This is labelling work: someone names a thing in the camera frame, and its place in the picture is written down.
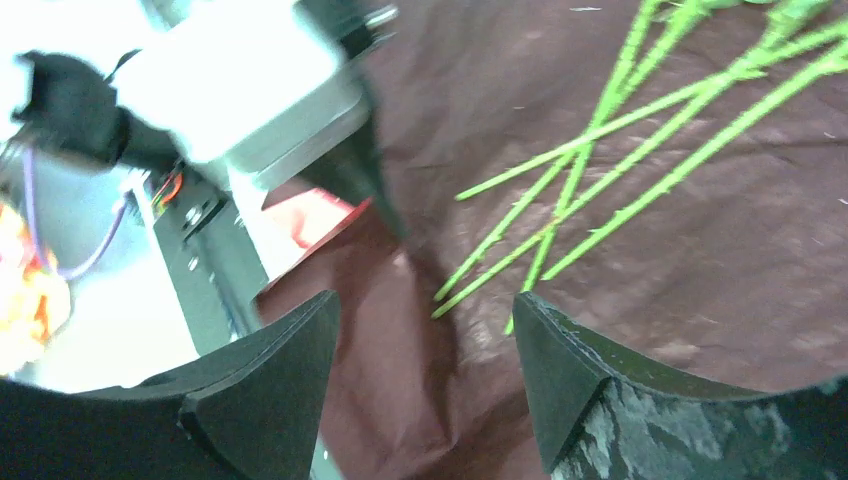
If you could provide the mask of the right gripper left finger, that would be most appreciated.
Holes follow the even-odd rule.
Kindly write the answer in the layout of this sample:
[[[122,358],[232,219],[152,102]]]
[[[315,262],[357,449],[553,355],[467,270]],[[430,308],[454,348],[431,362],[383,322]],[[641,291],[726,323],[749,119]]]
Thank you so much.
[[[278,321],[132,388],[3,381],[5,479],[305,479],[340,325],[322,291]]]

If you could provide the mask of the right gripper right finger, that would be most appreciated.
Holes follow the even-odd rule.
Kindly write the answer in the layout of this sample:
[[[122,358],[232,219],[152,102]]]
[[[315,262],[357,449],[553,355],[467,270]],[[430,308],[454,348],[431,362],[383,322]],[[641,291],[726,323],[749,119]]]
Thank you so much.
[[[847,380],[762,393],[646,357],[531,293],[514,334],[554,479],[843,479]]]

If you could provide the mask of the dark red wrapping paper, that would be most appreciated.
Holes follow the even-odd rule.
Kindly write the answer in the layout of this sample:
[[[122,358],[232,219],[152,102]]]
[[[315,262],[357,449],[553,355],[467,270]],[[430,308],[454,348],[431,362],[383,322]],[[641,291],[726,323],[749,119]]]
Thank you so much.
[[[369,56],[407,231],[361,214],[258,300],[336,290],[321,430],[350,479],[540,479],[515,342],[527,258],[432,320],[432,297],[530,186],[455,195],[574,138],[634,1],[402,1]],[[768,391],[847,369],[847,77],[816,81],[537,293],[672,366]]]

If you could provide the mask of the pink fake flower bouquet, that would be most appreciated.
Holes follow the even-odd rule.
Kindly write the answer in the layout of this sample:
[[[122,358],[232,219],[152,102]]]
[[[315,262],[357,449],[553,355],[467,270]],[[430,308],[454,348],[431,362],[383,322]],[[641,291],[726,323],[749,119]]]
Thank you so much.
[[[397,316],[497,333],[557,219],[537,292],[588,326],[648,334],[814,343],[847,332],[847,7],[808,25],[817,47],[757,76],[727,73],[768,8],[690,13],[670,37],[641,22],[621,113],[699,90],[598,141],[550,158],[468,203],[452,195],[550,151],[589,118],[635,1],[579,13],[571,1],[419,2],[405,39],[422,112],[388,128],[393,183],[434,270]],[[554,208],[579,172],[563,213]]]

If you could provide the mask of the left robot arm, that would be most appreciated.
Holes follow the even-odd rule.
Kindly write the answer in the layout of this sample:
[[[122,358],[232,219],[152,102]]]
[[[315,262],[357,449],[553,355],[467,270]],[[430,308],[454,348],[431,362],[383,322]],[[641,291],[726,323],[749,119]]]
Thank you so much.
[[[391,3],[5,1],[1,129],[80,170],[193,170],[248,217],[303,175],[401,227],[362,59]]]

